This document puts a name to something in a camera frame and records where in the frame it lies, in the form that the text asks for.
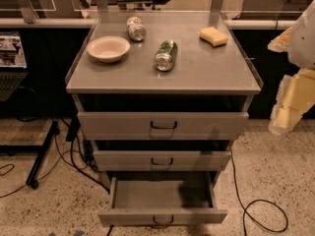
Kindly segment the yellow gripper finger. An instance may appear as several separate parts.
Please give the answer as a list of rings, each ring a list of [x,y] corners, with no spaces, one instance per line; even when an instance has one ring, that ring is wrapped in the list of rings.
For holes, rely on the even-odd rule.
[[[314,105],[315,70],[300,69],[294,76],[284,75],[272,110],[269,131],[278,136],[291,132]]]
[[[270,41],[268,49],[274,52],[288,52],[292,28],[288,28]]]

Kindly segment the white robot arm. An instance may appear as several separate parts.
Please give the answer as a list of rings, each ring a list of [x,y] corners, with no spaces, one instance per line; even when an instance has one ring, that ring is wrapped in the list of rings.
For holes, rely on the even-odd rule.
[[[268,49],[286,52],[288,61],[299,68],[295,75],[283,76],[271,113],[269,131],[284,135],[315,105],[315,2]]]

